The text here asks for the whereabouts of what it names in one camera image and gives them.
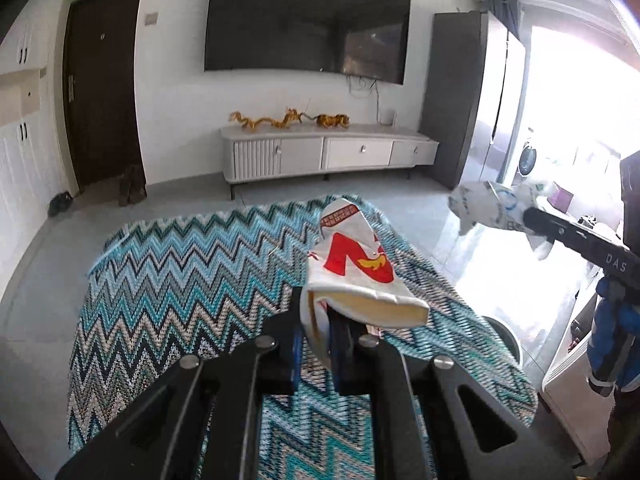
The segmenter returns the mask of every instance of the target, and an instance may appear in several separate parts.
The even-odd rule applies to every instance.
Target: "television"
[[[309,70],[402,84],[410,2],[209,0],[205,70]]]

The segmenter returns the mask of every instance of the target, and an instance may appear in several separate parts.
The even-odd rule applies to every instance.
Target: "brown door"
[[[78,186],[141,164],[133,93],[140,0],[79,0],[66,24],[63,95]]]

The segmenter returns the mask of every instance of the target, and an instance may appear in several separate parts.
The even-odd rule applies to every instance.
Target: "gray curtain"
[[[482,10],[491,12],[511,34],[520,39],[522,6],[519,0],[483,0]]]

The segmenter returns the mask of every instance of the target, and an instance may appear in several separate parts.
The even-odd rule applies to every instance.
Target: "screw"
[[[200,358],[194,354],[187,354],[180,358],[180,368],[191,370],[200,364]]]
[[[371,334],[362,334],[358,338],[358,343],[360,343],[360,346],[364,346],[364,348],[375,348],[380,344],[380,339]]]
[[[271,348],[276,344],[276,340],[270,335],[259,335],[255,338],[255,345],[261,349]]]
[[[433,359],[433,364],[440,370],[450,370],[453,368],[455,362],[448,355],[439,355]]]

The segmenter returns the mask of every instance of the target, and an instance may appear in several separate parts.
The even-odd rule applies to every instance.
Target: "rug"
[[[377,208],[344,197],[363,211],[409,290],[431,306],[425,327],[385,339],[419,358],[451,355],[530,424],[536,393],[491,327]],[[71,357],[72,452],[181,355],[232,351],[286,310],[305,281],[319,215],[337,198],[140,221],[108,240],[88,276]],[[258,477],[374,477],[368,397],[339,397],[306,345],[297,394],[264,399]]]

